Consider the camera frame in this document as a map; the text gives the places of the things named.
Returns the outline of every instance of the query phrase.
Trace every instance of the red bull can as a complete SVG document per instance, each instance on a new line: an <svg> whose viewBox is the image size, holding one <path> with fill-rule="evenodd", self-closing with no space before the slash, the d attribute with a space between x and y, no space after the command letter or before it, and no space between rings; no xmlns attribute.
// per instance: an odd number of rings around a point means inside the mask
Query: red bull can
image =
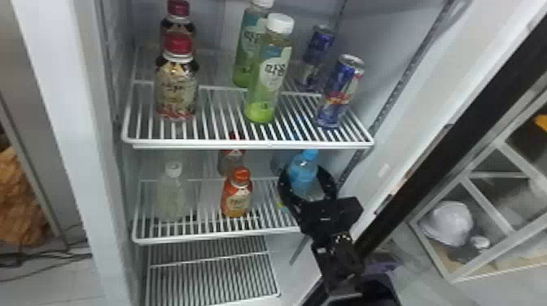
<svg viewBox="0 0 547 306"><path fill-rule="evenodd" d="M332 28L324 24L313 26L312 39L304 52L300 70L295 78L302 90L315 90L325 56L334 42L335 31Z"/></svg>
<svg viewBox="0 0 547 306"><path fill-rule="evenodd" d="M317 109L317 125L328 129L339 127L339 121L348 110L364 73L365 63L362 59L353 55L338 57L335 69L326 82L322 104Z"/></svg>

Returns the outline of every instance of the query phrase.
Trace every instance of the white wire rack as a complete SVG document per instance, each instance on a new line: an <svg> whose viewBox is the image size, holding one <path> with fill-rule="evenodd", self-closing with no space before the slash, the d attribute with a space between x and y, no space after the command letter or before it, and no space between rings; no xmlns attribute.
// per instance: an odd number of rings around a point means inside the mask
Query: white wire rack
<svg viewBox="0 0 547 306"><path fill-rule="evenodd" d="M224 180L192 181L196 207L178 221L162 221L155 214L155 181L142 181L140 203L133 217L133 241L141 245L178 243L266 234L298 233L291 214L278 209L275 178L253 180L252 209L240 218L223 217L221 192Z"/></svg>
<svg viewBox="0 0 547 306"><path fill-rule="evenodd" d="M208 257L210 250L221 256ZM146 306L207 306L275 298L278 288L263 238L149 247Z"/></svg>
<svg viewBox="0 0 547 306"><path fill-rule="evenodd" d="M362 149L374 145L374 139L352 111L338 129L317 127L314 117L321 95L299 92L290 77L273 123L249 122L243 114L247 90L234 87L231 72L225 69L231 67L231 57L218 53L199 57L203 66L200 84L214 85L199 87L198 111L193 120L175 123L156 115L151 80L154 62L146 59L147 52L139 52L121 132L125 142L137 149ZM229 138L231 131L237 132L236 140Z"/></svg>

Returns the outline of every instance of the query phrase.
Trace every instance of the green tea bottle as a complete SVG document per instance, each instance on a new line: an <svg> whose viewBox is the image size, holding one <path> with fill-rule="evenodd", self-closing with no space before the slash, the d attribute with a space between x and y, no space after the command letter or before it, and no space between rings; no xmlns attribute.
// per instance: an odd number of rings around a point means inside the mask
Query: green tea bottle
<svg viewBox="0 0 547 306"><path fill-rule="evenodd" d="M232 77L237 86L249 85L252 60L259 46L260 36L266 32L266 17L273 5L274 0L252 0L251 5L243 13Z"/></svg>
<svg viewBox="0 0 547 306"><path fill-rule="evenodd" d="M260 39L247 92L245 116L250 121L268 123L274 119L278 93L291 59L289 35L294 27L295 21L287 15L268 15L266 34Z"/></svg>

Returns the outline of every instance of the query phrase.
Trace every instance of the red bottle cap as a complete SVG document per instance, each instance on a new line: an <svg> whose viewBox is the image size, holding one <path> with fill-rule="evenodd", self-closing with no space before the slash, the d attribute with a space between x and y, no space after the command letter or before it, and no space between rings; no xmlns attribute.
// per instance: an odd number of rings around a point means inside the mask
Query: red bottle cap
<svg viewBox="0 0 547 306"><path fill-rule="evenodd" d="M169 31L165 34L164 49L176 55L192 53L192 39L188 34Z"/></svg>
<svg viewBox="0 0 547 306"><path fill-rule="evenodd" d="M167 11L171 15L186 17L190 14L190 4L186 0L169 0Z"/></svg>
<svg viewBox="0 0 547 306"><path fill-rule="evenodd" d="M237 167L234 169L234 181L239 183L245 183L249 181L251 177L251 171L245 167Z"/></svg>

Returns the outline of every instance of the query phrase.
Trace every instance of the refrigerator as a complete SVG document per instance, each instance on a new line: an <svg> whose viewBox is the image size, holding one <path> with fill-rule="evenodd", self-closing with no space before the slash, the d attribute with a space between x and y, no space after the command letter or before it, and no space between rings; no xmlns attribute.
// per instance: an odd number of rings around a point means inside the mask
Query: refrigerator
<svg viewBox="0 0 547 306"><path fill-rule="evenodd" d="M419 198L398 212L399 189L408 188L547 10L540 0L276 0L272 11L295 20L290 69L299 67L315 24L337 28L327 72L340 54L365 62L352 110L339 129L324 130L313 124L322 92L298 90L294 70L276 120L245 121L246 91L231 73L248 1L189 3L202 67L199 111L177 124L153 111L166 1L2 5L16 17L112 305L325 303L312 241L278 210L272 156L319 149L339 197L355 197L363 208L349 232L365 256L417 205ZM231 140L231 130L244 137ZM247 150L256 188L252 214L242 218L220 214L217 156L231 148ZM153 194L159 169L172 159L186 162L196 209L165 222L155 217Z"/></svg>

